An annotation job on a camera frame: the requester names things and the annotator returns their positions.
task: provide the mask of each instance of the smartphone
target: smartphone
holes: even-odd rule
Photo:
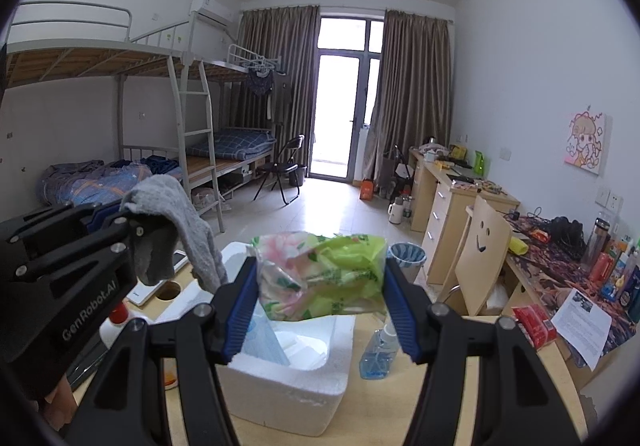
[[[182,266],[184,266],[184,264],[186,264],[187,262],[189,262],[187,254],[184,251],[176,249],[174,251],[174,271],[176,273],[180,271],[182,269]],[[160,289],[164,282],[166,282],[166,280],[162,280],[161,282],[156,283],[156,285],[145,285],[140,282],[140,280],[138,280],[136,286],[131,289],[131,291],[127,295],[127,299],[133,305],[140,307],[144,305],[149,298],[151,298],[153,293]]]

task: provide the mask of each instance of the upper bunk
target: upper bunk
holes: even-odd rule
[[[39,18],[26,17],[16,19],[16,13],[25,6],[85,6],[95,8],[102,13],[97,19],[87,18]],[[107,19],[105,12],[116,12],[128,17],[127,21]],[[152,76],[168,77],[167,59],[174,59],[175,69],[181,71],[184,56],[187,62],[203,62],[209,81],[219,83],[241,82],[248,75],[246,50],[232,45],[228,52],[227,61],[208,60],[194,54],[194,27],[203,21],[214,24],[214,20],[194,11],[189,18],[174,22],[156,30],[152,30],[135,38],[130,38],[132,14],[126,8],[110,6],[108,4],[87,3],[79,1],[27,1],[18,5],[14,11],[5,40],[7,43],[7,88],[20,85],[38,83],[50,80],[64,80],[81,78],[83,76]],[[78,26],[91,25],[93,27],[108,27],[110,29],[125,30],[122,39],[107,38],[35,38],[9,42],[12,28],[16,26],[46,26],[49,24],[71,24]],[[188,29],[187,49],[176,48],[177,30],[181,26]],[[190,67],[190,76],[199,79],[197,66]]]

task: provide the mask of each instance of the red bottle cap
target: red bottle cap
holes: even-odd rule
[[[116,305],[116,307],[114,307],[113,311],[111,311],[109,320],[111,321],[111,323],[115,323],[117,325],[119,323],[126,322],[128,317],[129,309],[127,309],[127,306],[124,305],[123,302],[120,302]]]

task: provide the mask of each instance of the white foam box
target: white foam box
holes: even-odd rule
[[[222,251],[230,281],[246,257],[243,243],[230,243]],[[179,318],[210,298],[192,282],[156,323]],[[355,317],[350,315],[274,322],[273,330],[291,364],[278,365],[240,352],[228,366],[218,366],[229,412],[269,428],[322,434],[347,388],[354,324]]]

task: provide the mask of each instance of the green plastic bag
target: green plastic bag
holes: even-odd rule
[[[276,233],[252,241],[260,303],[271,320],[385,312],[386,240]]]

